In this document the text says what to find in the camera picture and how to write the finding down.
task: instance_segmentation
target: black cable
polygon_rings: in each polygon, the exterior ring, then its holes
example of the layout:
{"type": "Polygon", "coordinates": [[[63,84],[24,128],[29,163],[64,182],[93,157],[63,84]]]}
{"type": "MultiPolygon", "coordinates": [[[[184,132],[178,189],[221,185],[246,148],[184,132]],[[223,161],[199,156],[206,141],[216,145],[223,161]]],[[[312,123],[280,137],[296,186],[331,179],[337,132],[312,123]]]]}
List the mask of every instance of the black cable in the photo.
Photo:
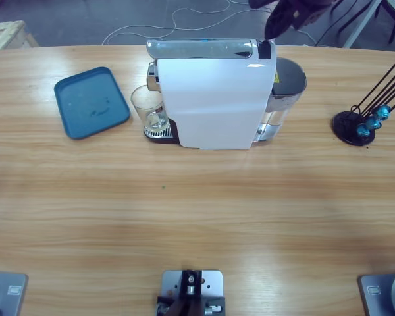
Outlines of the black cable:
{"type": "Polygon", "coordinates": [[[335,26],[336,23],[340,22],[350,11],[351,9],[354,7],[354,5],[356,5],[358,0],[355,0],[354,3],[351,5],[351,7],[347,10],[347,12],[345,12],[338,20],[336,20],[335,22],[333,22],[326,31],[323,32],[321,38],[319,38],[319,40],[316,42],[315,47],[318,46],[318,44],[321,42],[321,40],[323,39],[323,36],[326,35],[326,33],[333,27],[335,26]]]}

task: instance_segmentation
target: coffee machine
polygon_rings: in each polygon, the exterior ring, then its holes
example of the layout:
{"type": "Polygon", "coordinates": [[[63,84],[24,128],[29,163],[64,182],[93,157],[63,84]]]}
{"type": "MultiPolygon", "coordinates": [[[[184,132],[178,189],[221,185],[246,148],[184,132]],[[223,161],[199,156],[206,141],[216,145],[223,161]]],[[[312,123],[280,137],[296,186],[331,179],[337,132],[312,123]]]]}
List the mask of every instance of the coffee machine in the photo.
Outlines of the coffee machine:
{"type": "Polygon", "coordinates": [[[161,92],[169,127],[154,142],[200,149],[248,149],[272,139],[305,90],[295,62],[256,39],[149,40],[147,87],[161,92]]]}

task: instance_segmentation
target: teal plastic tray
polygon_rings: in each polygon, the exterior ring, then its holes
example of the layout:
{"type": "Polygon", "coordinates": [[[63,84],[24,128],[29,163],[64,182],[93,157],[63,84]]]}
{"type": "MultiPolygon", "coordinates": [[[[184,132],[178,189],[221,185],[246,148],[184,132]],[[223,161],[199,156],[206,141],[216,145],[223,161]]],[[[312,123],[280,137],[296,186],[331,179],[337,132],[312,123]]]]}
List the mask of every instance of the teal plastic tray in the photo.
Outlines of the teal plastic tray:
{"type": "Polygon", "coordinates": [[[130,117],[116,80],[105,67],[60,80],[54,93],[66,134],[75,140],[124,123],[130,117]]]}

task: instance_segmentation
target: label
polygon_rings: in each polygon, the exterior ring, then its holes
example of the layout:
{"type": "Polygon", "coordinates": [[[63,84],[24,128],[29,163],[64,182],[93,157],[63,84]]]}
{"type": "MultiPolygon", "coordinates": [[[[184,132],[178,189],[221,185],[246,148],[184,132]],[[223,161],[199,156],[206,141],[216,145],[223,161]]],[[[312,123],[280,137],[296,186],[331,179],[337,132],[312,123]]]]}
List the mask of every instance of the label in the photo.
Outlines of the label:
{"type": "Polygon", "coordinates": [[[369,292],[369,295],[380,295],[381,294],[381,288],[379,288],[379,285],[368,286],[367,291],[369,292]]]}
{"type": "Polygon", "coordinates": [[[274,84],[279,84],[279,83],[280,83],[280,81],[279,81],[278,72],[277,72],[277,71],[275,71],[275,79],[274,79],[274,84]]]}
{"type": "Polygon", "coordinates": [[[9,289],[7,290],[7,295],[20,295],[21,291],[21,286],[10,285],[9,289]]]}

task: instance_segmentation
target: blue coffee capsule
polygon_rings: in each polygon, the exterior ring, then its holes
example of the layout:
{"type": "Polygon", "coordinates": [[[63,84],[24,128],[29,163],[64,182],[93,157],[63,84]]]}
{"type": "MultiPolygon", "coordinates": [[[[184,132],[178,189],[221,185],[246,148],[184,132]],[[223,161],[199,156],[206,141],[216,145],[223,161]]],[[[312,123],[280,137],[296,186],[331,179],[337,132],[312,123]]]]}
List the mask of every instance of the blue coffee capsule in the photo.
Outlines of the blue coffee capsule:
{"type": "Polygon", "coordinates": [[[389,105],[381,105],[375,111],[375,117],[379,120],[387,120],[390,115],[390,106],[389,105]]]}
{"type": "Polygon", "coordinates": [[[358,126],[357,126],[357,135],[359,137],[369,137],[370,131],[366,127],[366,124],[364,124],[364,123],[358,124],[358,126]]]}
{"type": "Polygon", "coordinates": [[[365,121],[366,127],[370,130],[377,130],[382,127],[380,120],[375,117],[368,117],[365,121]]]}

